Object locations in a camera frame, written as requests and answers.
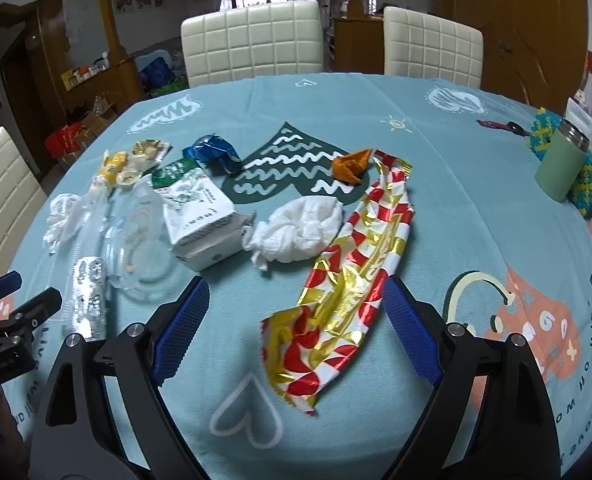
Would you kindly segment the red gold foil wrapper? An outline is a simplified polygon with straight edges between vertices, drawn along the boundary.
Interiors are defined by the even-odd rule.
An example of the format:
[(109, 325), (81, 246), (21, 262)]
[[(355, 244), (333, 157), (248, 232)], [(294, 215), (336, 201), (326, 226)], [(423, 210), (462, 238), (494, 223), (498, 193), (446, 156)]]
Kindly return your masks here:
[(321, 391), (363, 344), (410, 234), (412, 166), (383, 151), (374, 153), (373, 162), (378, 179), (315, 260), (296, 305), (261, 323), (261, 356), (271, 388), (310, 416), (317, 414)]

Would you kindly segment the yellow snack wrapper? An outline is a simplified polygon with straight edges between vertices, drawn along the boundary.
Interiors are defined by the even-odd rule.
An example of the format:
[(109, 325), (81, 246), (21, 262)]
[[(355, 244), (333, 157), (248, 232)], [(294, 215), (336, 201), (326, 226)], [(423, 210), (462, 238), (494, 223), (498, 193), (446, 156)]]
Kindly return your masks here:
[(110, 151), (105, 151), (101, 167), (98, 169), (98, 173), (94, 178), (94, 183), (97, 185), (106, 185), (111, 190), (116, 185), (117, 176), (124, 170), (127, 162), (127, 152), (119, 151), (112, 154)]

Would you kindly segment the clear round plastic lid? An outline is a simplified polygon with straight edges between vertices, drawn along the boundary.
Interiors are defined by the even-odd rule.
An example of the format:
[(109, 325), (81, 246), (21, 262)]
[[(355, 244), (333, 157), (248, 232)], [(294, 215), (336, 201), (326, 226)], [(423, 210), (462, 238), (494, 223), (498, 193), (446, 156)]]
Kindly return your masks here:
[(102, 245), (107, 280), (137, 304), (161, 304), (182, 287), (161, 196), (140, 182), (113, 204)]

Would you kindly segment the cream chair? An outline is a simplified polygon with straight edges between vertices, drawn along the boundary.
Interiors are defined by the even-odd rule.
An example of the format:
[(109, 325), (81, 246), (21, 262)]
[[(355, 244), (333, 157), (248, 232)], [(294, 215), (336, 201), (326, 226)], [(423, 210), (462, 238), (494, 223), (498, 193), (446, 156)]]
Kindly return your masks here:
[(189, 86), (324, 70), (314, 0), (268, 3), (187, 18), (181, 44)]
[(46, 193), (5, 128), (0, 127), (0, 276), (10, 268)]
[(384, 10), (384, 74), (440, 78), (479, 89), (483, 36), (468, 25), (387, 6)]

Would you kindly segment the white green milk carton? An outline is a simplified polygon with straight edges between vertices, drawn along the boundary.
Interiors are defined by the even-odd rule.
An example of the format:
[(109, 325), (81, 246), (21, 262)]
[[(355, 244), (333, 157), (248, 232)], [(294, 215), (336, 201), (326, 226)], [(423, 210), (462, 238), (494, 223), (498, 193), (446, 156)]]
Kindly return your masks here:
[(161, 197), (172, 252), (195, 271), (243, 249), (254, 214), (241, 214), (195, 159), (183, 157), (155, 170), (151, 187)]

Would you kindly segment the clear plastic tray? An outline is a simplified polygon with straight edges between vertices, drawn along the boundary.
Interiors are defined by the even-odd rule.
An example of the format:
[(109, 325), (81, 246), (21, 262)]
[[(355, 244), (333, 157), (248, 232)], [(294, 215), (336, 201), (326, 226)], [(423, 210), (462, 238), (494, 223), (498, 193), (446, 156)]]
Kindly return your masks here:
[[(102, 258), (102, 245), (104, 240), (105, 231), (107, 230), (108, 220), (113, 215), (112, 208), (113, 204), (117, 203), (117, 200), (122, 195), (125, 195), (129, 192), (127, 191), (117, 191), (113, 193), (106, 193), (108, 206), (106, 210), (106, 217), (105, 223), (102, 227), (101, 231), (98, 234), (86, 234), (83, 238), (77, 237), (74, 238), (72, 241), (72, 249), (70, 249), (70, 257), (69, 257), (69, 267), (68, 267), (68, 278), (66, 278), (65, 282), (65, 298), (64, 298), (64, 328), (63, 332), (68, 335), (70, 333), (75, 333), (72, 331), (70, 327), (70, 315), (72, 311), (70, 311), (70, 300), (72, 300), (72, 277), (74, 276), (74, 265), (76, 262), (82, 257), (100, 257)], [(106, 308), (107, 308), (107, 316), (106, 316), (106, 336), (107, 333), (112, 328), (112, 318), (113, 315), (113, 308), (116, 307), (116, 298), (115, 292), (117, 289), (114, 289), (110, 286), (110, 283), (106, 283)]]

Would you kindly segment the pile of cardboard boxes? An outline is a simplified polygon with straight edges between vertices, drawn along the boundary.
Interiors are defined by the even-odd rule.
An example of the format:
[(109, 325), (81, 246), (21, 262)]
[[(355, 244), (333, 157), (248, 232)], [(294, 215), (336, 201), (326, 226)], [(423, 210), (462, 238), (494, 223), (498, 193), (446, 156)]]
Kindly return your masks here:
[(62, 167), (68, 168), (117, 117), (115, 103), (98, 96), (92, 110), (87, 110), (80, 122), (50, 133), (44, 140), (44, 147)]

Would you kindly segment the teal printed tablecloth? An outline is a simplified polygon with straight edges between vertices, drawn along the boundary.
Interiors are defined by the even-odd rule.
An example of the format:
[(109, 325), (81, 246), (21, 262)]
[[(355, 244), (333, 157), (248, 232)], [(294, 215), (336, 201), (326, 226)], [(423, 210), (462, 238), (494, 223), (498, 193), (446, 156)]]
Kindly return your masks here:
[(592, 446), (592, 234), (536, 110), (261, 76), (130, 107), (13, 266), (33, 479), (550, 479)]

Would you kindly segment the beige pastry wrapper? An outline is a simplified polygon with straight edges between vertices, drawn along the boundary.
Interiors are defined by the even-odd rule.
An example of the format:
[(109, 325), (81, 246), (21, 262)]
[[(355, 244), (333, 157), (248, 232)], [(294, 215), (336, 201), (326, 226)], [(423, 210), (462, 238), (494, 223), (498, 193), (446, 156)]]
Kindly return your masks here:
[(147, 171), (162, 162), (170, 148), (169, 142), (159, 139), (136, 141), (127, 157), (126, 166), (117, 174), (116, 184), (121, 188), (136, 184)]

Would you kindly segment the orange crumpled wrapper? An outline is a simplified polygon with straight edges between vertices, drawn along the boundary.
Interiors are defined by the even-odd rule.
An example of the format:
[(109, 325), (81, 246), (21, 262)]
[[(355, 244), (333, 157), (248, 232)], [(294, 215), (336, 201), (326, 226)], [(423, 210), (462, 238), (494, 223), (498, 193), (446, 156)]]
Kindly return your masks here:
[(369, 168), (371, 156), (372, 150), (366, 148), (365, 150), (336, 157), (332, 161), (333, 177), (346, 184), (359, 185), (363, 174)]

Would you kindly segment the green thermos cup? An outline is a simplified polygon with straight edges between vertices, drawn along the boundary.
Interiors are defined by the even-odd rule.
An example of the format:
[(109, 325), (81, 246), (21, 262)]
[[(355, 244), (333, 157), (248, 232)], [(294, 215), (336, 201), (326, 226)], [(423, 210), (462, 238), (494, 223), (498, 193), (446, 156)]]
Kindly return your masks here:
[(558, 203), (565, 200), (589, 148), (590, 139), (572, 122), (562, 118), (534, 176), (548, 197)]

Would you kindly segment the keys with red tag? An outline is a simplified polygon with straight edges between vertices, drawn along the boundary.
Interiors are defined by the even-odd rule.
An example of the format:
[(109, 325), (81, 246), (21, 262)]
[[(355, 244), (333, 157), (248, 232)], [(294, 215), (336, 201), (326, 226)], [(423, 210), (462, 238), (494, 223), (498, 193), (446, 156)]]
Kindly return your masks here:
[(509, 131), (512, 134), (516, 134), (516, 136), (529, 136), (529, 132), (524, 130), (517, 122), (506, 122), (506, 124), (502, 124), (501, 122), (492, 122), (492, 120), (477, 120), (478, 125), (483, 128), (488, 129), (495, 129), (495, 130), (504, 130)]

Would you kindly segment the wooden shelf divider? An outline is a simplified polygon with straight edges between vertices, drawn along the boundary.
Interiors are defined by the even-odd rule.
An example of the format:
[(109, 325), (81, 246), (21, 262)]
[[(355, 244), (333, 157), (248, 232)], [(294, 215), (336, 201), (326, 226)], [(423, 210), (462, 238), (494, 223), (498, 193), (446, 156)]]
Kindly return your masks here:
[(136, 62), (120, 42), (112, 0), (98, 0), (98, 3), (110, 67), (70, 90), (65, 88), (62, 79), (62, 73), (69, 70), (63, 0), (40, 0), (38, 4), (38, 24), (46, 65), (58, 105), (64, 114), (101, 94), (114, 102), (119, 113), (145, 99)]

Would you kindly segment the grey sofa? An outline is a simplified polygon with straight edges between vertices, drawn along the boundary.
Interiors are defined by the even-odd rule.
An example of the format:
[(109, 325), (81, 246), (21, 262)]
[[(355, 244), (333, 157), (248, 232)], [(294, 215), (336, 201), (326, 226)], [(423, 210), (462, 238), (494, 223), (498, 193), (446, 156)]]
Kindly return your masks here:
[(165, 49), (136, 57), (136, 71), (147, 98), (153, 99), (189, 87), (186, 74)]

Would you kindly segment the cream chair middle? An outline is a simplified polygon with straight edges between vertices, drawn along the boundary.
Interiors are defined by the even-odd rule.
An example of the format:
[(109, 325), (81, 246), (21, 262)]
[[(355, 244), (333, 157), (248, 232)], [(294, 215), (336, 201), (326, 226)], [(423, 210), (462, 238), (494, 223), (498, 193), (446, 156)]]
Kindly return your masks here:
[(324, 70), (314, 0), (268, 3), (187, 18), (181, 44), (189, 86)]

